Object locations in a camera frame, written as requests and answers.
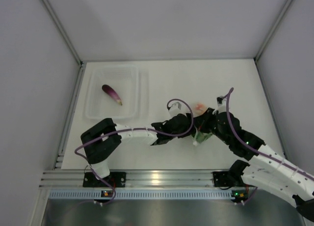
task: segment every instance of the white table surface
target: white table surface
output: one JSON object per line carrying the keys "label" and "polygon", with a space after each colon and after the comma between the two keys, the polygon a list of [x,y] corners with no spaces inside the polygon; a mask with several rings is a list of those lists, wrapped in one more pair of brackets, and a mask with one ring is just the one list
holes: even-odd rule
{"label": "white table surface", "polygon": [[[242,128],[262,138],[276,152],[283,153],[251,59],[97,62],[86,66],[62,169],[86,167],[86,161],[76,156],[74,150],[81,145],[80,135],[97,123],[84,115],[88,83],[94,68],[112,64],[133,64],[140,71],[139,115],[116,123],[143,127],[168,120],[166,103],[172,98],[189,104],[202,102],[216,108],[216,97],[227,94],[234,87],[230,109],[239,118]],[[216,137],[197,147],[193,146],[190,137],[186,137],[160,146],[120,145],[108,158],[108,163],[110,169],[117,170],[228,169],[237,159],[240,158]]]}

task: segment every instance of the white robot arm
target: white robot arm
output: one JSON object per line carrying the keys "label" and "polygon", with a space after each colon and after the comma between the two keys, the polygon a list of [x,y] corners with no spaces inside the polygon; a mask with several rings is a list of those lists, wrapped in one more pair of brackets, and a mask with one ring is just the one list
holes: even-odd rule
{"label": "white robot arm", "polygon": [[305,218],[314,222],[314,176],[306,173],[256,135],[241,128],[237,118],[229,112],[229,94],[218,97],[218,108],[208,110],[193,118],[192,112],[182,113],[181,104],[168,107],[173,116],[165,122],[152,123],[147,127],[131,128],[115,124],[107,118],[81,136],[86,160],[98,177],[110,174],[107,158],[123,142],[162,145],[175,137],[195,135],[197,131],[213,134],[221,139],[237,156],[238,160],[226,172],[214,173],[216,187],[253,185],[264,189],[290,203]]}

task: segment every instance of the eggplant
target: eggplant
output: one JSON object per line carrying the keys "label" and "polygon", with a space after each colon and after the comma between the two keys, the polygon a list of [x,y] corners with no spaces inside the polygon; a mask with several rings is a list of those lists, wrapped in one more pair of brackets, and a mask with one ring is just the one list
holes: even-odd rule
{"label": "eggplant", "polygon": [[110,97],[112,97],[118,104],[120,104],[122,106],[122,101],[121,101],[119,95],[117,94],[117,92],[114,91],[114,89],[112,89],[109,85],[103,85],[102,90],[106,94],[108,94]]}

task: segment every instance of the cable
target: cable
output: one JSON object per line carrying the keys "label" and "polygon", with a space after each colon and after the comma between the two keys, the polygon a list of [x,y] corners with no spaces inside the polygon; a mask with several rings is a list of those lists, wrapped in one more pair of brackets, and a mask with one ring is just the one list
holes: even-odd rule
{"label": "cable", "polygon": [[256,192],[257,192],[257,187],[253,190],[252,194],[249,196],[249,198],[247,200],[245,200],[243,203],[242,202],[236,203],[235,205],[243,205],[244,206],[253,198],[253,196],[256,194]]}
{"label": "cable", "polygon": [[221,190],[228,190],[228,189],[231,189],[231,188],[232,188],[232,186],[227,187],[227,188],[221,188],[221,187],[218,187],[218,188],[220,188]]}
{"label": "cable", "polygon": [[86,166],[85,166],[85,169],[84,169],[84,174],[86,173],[85,171],[86,171],[86,169],[87,169],[87,167],[88,167],[88,166],[89,166],[89,165],[86,165]]}
{"label": "cable", "polygon": [[87,143],[85,143],[85,144],[79,146],[78,148],[76,148],[75,151],[74,151],[74,153],[75,153],[76,155],[81,156],[81,157],[84,158],[85,160],[87,160],[86,156],[84,156],[83,154],[78,153],[79,150],[81,150],[82,148],[85,148],[85,147],[88,146],[88,145],[91,145],[91,144],[97,142],[98,140],[101,140],[101,139],[103,139],[103,138],[105,138],[105,137],[108,137],[108,136],[110,136],[110,135],[117,134],[117,133],[122,133],[122,132],[129,132],[129,131],[132,131],[132,130],[148,130],[148,131],[156,132],[156,133],[158,133],[158,134],[163,134],[163,135],[167,135],[167,136],[171,136],[171,137],[178,137],[178,136],[186,135],[187,133],[190,132],[190,130],[193,128],[193,125],[194,125],[194,124],[193,124],[193,118],[194,118],[194,117],[193,117],[192,109],[191,109],[191,107],[190,107],[185,101],[183,101],[183,100],[181,100],[181,99],[171,99],[171,100],[167,103],[167,107],[169,106],[169,103],[171,103],[172,101],[179,101],[179,102],[182,102],[185,106],[187,106],[189,112],[191,113],[191,125],[190,125],[190,127],[189,127],[189,129],[188,129],[187,131],[185,131],[185,132],[183,132],[183,133],[181,133],[181,134],[170,134],[170,133],[165,133],[165,132],[158,131],[158,130],[155,130],[155,129],[145,128],[145,127],[133,128],[133,129],[131,129],[131,128],[130,128],[130,129],[122,129],[122,130],[117,130],[117,131],[113,131],[113,132],[104,134],[104,135],[102,135],[102,136],[97,137],[96,139],[91,140],[91,141],[89,141],[89,142],[87,142]]}
{"label": "cable", "polygon": [[303,175],[304,177],[306,177],[306,178],[308,178],[308,179],[314,181],[314,177],[308,175],[306,172],[299,171],[299,170],[297,170],[296,168],[294,168],[293,166],[291,166],[291,165],[289,165],[289,164],[287,164],[287,163],[283,163],[282,161],[276,159],[276,158],[273,157],[273,156],[269,156],[269,155],[267,155],[267,154],[265,154],[265,153],[263,153],[263,152],[260,152],[260,151],[258,151],[258,150],[255,150],[255,149],[252,148],[251,146],[247,145],[247,144],[238,136],[238,134],[236,133],[236,130],[235,130],[234,126],[232,125],[232,121],[231,121],[231,117],[230,117],[230,112],[229,112],[230,95],[231,95],[231,93],[233,92],[233,90],[234,90],[234,88],[232,87],[232,88],[229,90],[228,94],[227,94],[226,96],[224,96],[224,98],[227,98],[226,108],[227,108],[228,123],[229,123],[230,128],[231,128],[231,131],[232,131],[232,133],[234,134],[234,136],[236,137],[236,139],[237,139],[242,145],[244,145],[246,148],[248,148],[249,150],[251,150],[252,152],[257,153],[257,154],[259,154],[259,155],[262,155],[262,156],[264,156],[264,157],[267,157],[267,158],[269,158],[269,159],[271,159],[271,160],[273,160],[273,161],[276,161],[276,162],[282,164],[283,166],[288,167],[289,169],[291,169],[291,170],[293,170],[293,171],[297,171],[299,174]]}

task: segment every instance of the clear plastic tray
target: clear plastic tray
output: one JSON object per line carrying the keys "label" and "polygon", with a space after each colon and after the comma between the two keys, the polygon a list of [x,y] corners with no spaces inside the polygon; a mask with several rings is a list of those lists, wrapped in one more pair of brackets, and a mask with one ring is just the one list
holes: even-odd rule
{"label": "clear plastic tray", "polygon": [[[122,101],[120,106],[102,90],[102,85],[112,87]],[[127,119],[137,114],[139,106],[139,75],[134,65],[113,65],[93,71],[85,104],[85,115],[89,119]]]}

